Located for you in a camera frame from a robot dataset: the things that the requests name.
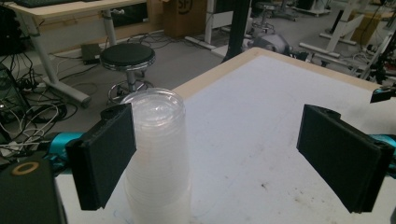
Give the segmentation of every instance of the clear plastic cup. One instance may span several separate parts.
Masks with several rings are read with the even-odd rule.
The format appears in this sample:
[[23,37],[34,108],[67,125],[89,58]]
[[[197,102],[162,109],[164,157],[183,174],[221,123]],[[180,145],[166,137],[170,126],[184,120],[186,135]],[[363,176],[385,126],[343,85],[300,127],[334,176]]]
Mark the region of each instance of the clear plastic cup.
[[135,224],[186,224],[191,215],[191,174],[185,107],[180,96],[152,88],[132,93],[136,153],[124,187]]

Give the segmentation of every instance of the cardboard box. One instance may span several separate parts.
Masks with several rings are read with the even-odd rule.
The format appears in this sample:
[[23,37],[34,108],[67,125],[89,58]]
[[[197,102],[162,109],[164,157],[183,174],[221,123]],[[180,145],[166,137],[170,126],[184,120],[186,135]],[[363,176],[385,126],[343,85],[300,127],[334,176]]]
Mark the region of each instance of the cardboard box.
[[[355,18],[356,12],[352,12],[349,16],[349,20]],[[367,45],[376,30],[376,27],[381,22],[382,15],[381,13],[377,13],[374,15],[372,12],[364,13],[364,18],[361,21],[361,24],[358,28],[355,29],[352,37],[350,38],[353,41],[356,41],[358,44]]]
[[163,2],[163,32],[173,38],[200,35],[205,31],[207,0]]

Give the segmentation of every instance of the white table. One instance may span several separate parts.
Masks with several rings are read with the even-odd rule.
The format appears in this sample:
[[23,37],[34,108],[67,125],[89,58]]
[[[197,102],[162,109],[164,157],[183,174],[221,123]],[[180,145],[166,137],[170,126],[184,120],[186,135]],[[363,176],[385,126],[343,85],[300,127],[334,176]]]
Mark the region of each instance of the white table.
[[[370,105],[374,83],[251,49],[174,89],[185,99],[191,223],[389,224],[396,180],[374,211],[349,214],[297,148],[304,104],[342,114],[364,133],[396,133],[396,103]],[[123,179],[106,209],[80,211],[71,175],[57,183],[69,223],[133,223]]]
[[[83,107],[88,106],[91,97],[87,94],[73,89],[57,77],[55,69],[48,56],[49,52],[69,46],[81,44],[85,41],[97,38],[99,35],[108,35],[110,46],[116,44],[116,36],[111,19],[111,8],[125,7],[133,4],[144,3],[146,0],[100,0],[94,2],[74,2],[49,7],[27,8],[14,3],[5,3],[5,7],[21,14],[24,23],[29,31],[35,50],[43,63],[47,76],[44,81],[57,91],[60,91],[81,103]],[[40,33],[35,24],[35,18],[40,20],[50,20],[64,16],[75,15],[89,11],[104,11],[103,20],[78,23],[74,26],[67,26],[63,29]]]

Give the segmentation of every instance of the desk leg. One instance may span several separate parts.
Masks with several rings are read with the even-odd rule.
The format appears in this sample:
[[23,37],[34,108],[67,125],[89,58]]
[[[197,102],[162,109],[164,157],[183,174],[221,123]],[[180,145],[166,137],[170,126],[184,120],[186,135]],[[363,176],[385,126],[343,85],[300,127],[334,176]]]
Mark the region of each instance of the desk leg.
[[110,46],[113,46],[117,44],[117,39],[116,39],[116,32],[114,31],[113,18],[111,17],[111,10],[110,9],[104,10],[104,14],[105,14],[104,19],[105,19],[106,33],[108,36],[108,42],[110,43]]
[[35,23],[33,21],[33,18],[28,16],[28,15],[21,15],[23,18],[23,21],[25,22],[27,29],[29,31],[29,36],[32,40],[33,46],[35,47],[35,50],[38,53],[38,56],[40,57],[41,62],[43,63],[44,69],[47,72],[46,78],[44,78],[44,81],[46,82],[47,85],[52,87],[53,89],[60,91],[67,96],[70,96],[71,98],[77,100],[78,102],[81,103],[81,106],[87,107],[88,102],[91,100],[91,96],[80,92],[76,89],[73,89],[61,81],[59,81],[59,78],[57,77],[57,74],[50,62],[50,58],[48,53],[45,51],[42,40],[40,38],[40,33],[38,32],[37,28],[35,27]]
[[216,47],[211,45],[210,42],[212,41],[212,29],[213,29],[213,20],[215,14],[215,0],[207,0],[206,6],[206,23],[205,23],[205,40],[198,40],[191,36],[185,36],[186,40],[189,40],[192,43],[197,45],[201,45],[207,49],[215,49]]

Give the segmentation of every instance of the brass ring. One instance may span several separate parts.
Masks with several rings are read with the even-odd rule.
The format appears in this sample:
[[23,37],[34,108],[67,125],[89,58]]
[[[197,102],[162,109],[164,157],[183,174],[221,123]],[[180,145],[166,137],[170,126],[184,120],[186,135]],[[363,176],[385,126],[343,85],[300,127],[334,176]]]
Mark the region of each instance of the brass ring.
[[[22,170],[22,168],[24,168],[25,166],[29,166],[29,165],[31,165],[30,168],[28,168],[28,169],[26,169],[26,170]],[[27,175],[27,174],[33,172],[35,169],[37,169],[37,168],[38,168],[38,165],[39,165],[39,163],[36,162],[36,161],[28,161],[28,162],[26,162],[26,163],[23,163],[23,164],[21,164],[21,165],[15,167],[15,168],[12,170],[11,173],[12,173],[13,175]]]

